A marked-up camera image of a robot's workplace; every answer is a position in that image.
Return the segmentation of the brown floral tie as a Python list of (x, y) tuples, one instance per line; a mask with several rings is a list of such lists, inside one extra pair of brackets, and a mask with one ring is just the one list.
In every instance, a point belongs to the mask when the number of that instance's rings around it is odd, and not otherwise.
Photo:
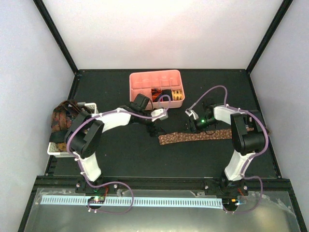
[(158, 137), (160, 145), (172, 143), (205, 141), (205, 140), (228, 140), (232, 139), (231, 129), (210, 130), (201, 133), (173, 132)]

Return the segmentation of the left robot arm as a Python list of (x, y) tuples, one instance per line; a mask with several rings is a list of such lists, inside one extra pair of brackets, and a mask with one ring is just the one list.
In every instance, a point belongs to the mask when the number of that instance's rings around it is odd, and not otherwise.
[(67, 152), (75, 157), (81, 175), (87, 179), (86, 186), (93, 193), (103, 189), (104, 182), (99, 176), (101, 169), (96, 158), (96, 149), (104, 132), (120, 126), (142, 124), (151, 136), (164, 134), (164, 130), (155, 125), (157, 119), (168, 118), (168, 108), (160, 106), (146, 111), (150, 98), (138, 94), (134, 101), (104, 113), (90, 114), (80, 112), (68, 129), (64, 141)]

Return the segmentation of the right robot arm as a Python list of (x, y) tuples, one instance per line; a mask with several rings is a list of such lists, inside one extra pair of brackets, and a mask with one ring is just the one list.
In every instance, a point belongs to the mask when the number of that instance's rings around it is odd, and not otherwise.
[(234, 148), (231, 160), (221, 174), (220, 191), (232, 194), (244, 179), (253, 158), (268, 148), (268, 133), (257, 117), (258, 111), (246, 111), (228, 104), (209, 104), (204, 107), (204, 115), (198, 116), (192, 107), (185, 110), (189, 116), (191, 132), (205, 131), (208, 126), (224, 122), (231, 127)]

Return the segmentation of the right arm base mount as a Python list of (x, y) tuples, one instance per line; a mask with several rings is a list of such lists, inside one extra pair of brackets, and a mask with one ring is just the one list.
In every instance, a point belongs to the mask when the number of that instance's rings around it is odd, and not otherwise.
[(204, 182), (205, 194), (222, 199), (225, 210), (232, 213), (248, 202), (248, 191), (244, 187), (244, 180), (229, 181), (226, 177), (211, 178)]

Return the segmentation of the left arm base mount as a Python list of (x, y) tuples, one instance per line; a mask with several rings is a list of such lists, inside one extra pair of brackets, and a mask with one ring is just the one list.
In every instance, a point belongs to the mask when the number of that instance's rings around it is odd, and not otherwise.
[(87, 197), (86, 206), (97, 210), (107, 201), (108, 196), (115, 195), (119, 184), (109, 184), (103, 187), (91, 187), (85, 179), (79, 178), (76, 183), (75, 193), (84, 194)]

